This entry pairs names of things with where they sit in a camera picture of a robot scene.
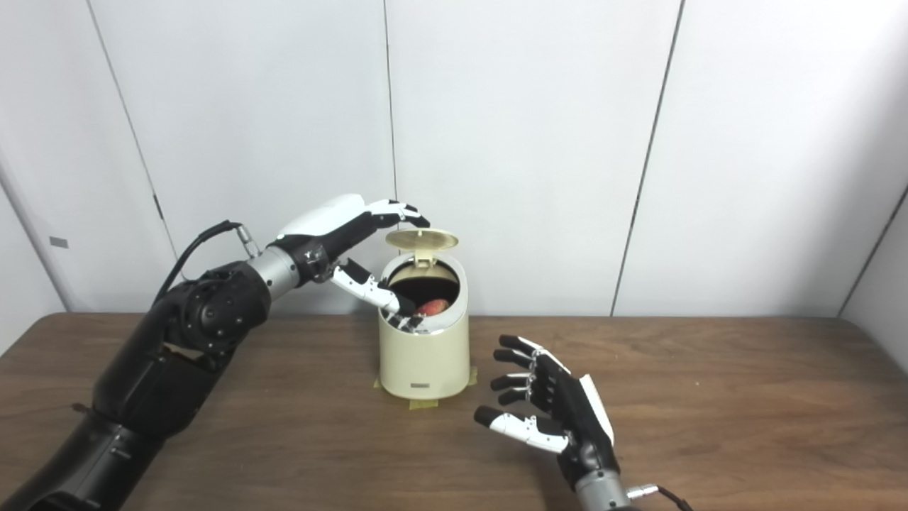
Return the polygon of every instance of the wooden table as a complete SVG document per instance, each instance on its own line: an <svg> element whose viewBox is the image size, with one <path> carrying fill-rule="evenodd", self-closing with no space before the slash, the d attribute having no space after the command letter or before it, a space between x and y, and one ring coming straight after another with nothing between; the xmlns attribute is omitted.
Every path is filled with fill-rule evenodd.
<svg viewBox="0 0 908 511"><path fill-rule="evenodd" d="M0 498L69 435L70 405L138 319L49 316L0 357ZM510 369L491 360L501 333L593 375L628 486L662 484L697 511L908 509L908 379L845 321L471 321L479 385L413 411L372 386L373 317L270 321L125 509L577 510L551 455L473 423Z"/></svg>

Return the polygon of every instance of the white robotic hand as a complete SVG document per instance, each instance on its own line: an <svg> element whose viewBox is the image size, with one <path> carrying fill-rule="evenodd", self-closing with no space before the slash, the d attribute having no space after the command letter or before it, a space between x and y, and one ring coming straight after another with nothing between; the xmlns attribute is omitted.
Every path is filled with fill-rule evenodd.
<svg viewBox="0 0 908 511"><path fill-rule="evenodd" d="M272 301L294 287L330 280L360 300L411 315L412 302L383 287L354 261L340 261L344 252L378 229L400 222L429 227L429 220L411 205L389 199L366 204L360 195L340 195L287 224L264 251L251 251L247 263L267 284Z"/></svg>
<svg viewBox="0 0 908 511"><path fill-rule="evenodd" d="M632 511L630 501L658 491L646 485L626 490L613 445L615 434L589 375L575 378L544 347L518 336L501 336L507 349L495 350L499 362L528 369L491 381L502 406L529 401L549 417L511 414L480 406L474 418L483 426L539 449L558 454L558 465L584 511Z"/></svg>

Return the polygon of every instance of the fingertip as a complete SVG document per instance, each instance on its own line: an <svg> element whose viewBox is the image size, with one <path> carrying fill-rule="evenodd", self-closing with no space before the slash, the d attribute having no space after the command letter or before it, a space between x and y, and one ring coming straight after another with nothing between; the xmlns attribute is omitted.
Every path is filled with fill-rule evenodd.
<svg viewBox="0 0 908 511"><path fill-rule="evenodd" d="M510 386L511 386L511 381L510 381L510 378L508 378L507 376L499 376L489 382L489 388L491 388L495 392L498 392L499 390L504 390Z"/></svg>
<svg viewBox="0 0 908 511"><path fill-rule="evenodd" d="M517 364L523 368L529 368L530 363L533 359L514 349L497 349L492 352L492 358L499 362L510 362L512 364Z"/></svg>
<svg viewBox="0 0 908 511"><path fill-rule="evenodd" d="M526 390L517 390L511 388L510 390L505 391L498 396L498 404L502 406L513 405L514 403L517 403L517 401L522 401L526 398Z"/></svg>
<svg viewBox="0 0 908 511"><path fill-rule="evenodd" d="M416 313L416 304L414 304L408 298L405 298L401 295L397 295L398 304L400 305L400 310L398 314L401 316L413 316Z"/></svg>
<svg viewBox="0 0 908 511"><path fill-rule="evenodd" d="M482 424L485 427L492 425L492 422L500 416L504 415L504 412L492 408L491 406L478 406L476 412L473 413L473 420Z"/></svg>
<svg viewBox="0 0 908 511"><path fill-rule="evenodd" d="M498 343L504 347L509 347L511 349L520 349L520 347L523 346L523 343L520 342L519 337L509 335L499 336Z"/></svg>

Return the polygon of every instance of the robot finger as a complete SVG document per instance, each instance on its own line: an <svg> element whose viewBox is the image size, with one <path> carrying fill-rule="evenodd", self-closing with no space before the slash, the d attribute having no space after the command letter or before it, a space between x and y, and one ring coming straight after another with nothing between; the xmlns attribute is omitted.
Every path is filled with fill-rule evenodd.
<svg viewBox="0 0 908 511"><path fill-rule="evenodd" d="M517 386L498 395L498 404L502 406L513 405L514 403L517 403L517 401L525 401L526 399L527 388L524 386Z"/></svg>
<svg viewBox="0 0 908 511"><path fill-rule="evenodd" d="M529 369L529 367L533 364L532 356L521 353L515 349L497 349L492 352L492 357L499 362L511 362L523 367L524 369Z"/></svg>
<svg viewBox="0 0 908 511"><path fill-rule="evenodd" d="M409 222L414 227L429 227L429 220L412 205L384 199L366 206L372 213L377 227L391 227L400 222Z"/></svg>
<svg viewBox="0 0 908 511"><path fill-rule="evenodd" d="M549 419L509 414L488 406L477 408L473 419L492 431L537 449L560 454L568 447L568 436L564 430Z"/></svg>
<svg viewBox="0 0 908 511"><path fill-rule="evenodd" d="M352 259L334 266L331 282L360 300L378 306L392 314L412 315L416 305L405 296L398 295L375 281L366 268Z"/></svg>
<svg viewBox="0 0 908 511"><path fill-rule="evenodd" d="M498 338L498 343L527 356L533 356L538 350L543 349L542 346L518 336L501 336Z"/></svg>
<svg viewBox="0 0 908 511"><path fill-rule="evenodd" d="M504 390L513 386L526 386L532 373L511 373L509 375L499 376L491 381L489 386L492 390Z"/></svg>

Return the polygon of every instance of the white wall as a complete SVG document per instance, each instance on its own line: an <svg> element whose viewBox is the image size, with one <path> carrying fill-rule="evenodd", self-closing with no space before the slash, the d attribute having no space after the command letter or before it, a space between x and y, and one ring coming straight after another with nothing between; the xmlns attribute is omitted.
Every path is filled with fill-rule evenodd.
<svg viewBox="0 0 908 511"><path fill-rule="evenodd" d="M900 0L687 3L616 314L836 315L908 182L906 26Z"/></svg>
<svg viewBox="0 0 908 511"><path fill-rule="evenodd" d="M0 266L0 281L3 282L3 292L0 293L0 354L3 354L32 323L64 309L2 189L0 233L3 233L3 243L0 243L0 261L3 261Z"/></svg>
<svg viewBox="0 0 908 511"><path fill-rule="evenodd" d="M381 0L94 8L178 250L224 218L265 245L334 195L394 197ZM381 236L350 252L374 271L396 254ZM225 235L185 273L245 257ZM356 306L335 286L308 286L275 310Z"/></svg>
<svg viewBox="0 0 908 511"><path fill-rule="evenodd" d="M0 165L73 309L145 310L153 192L178 250L359 192L461 237L475 314L608 314L677 1L91 5L148 175L89 5L0 5ZM686 5L617 315L836 314L908 182L906 11ZM380 270L381 238L351 255ZM228 235L186 275L241 257Z"/></svg>
<svg viewBox="0 0 908 511"><path fill-rule="evenodd" d="M677 2L389 0L400 197L481 314L608 315Z"/></svg>
<svg viewBox="0 0 908 511"><path fill-rule="evenodd" d="M64 301L146 309L173 253L85 3L0 2L0 69L0 166Z"/></svg>

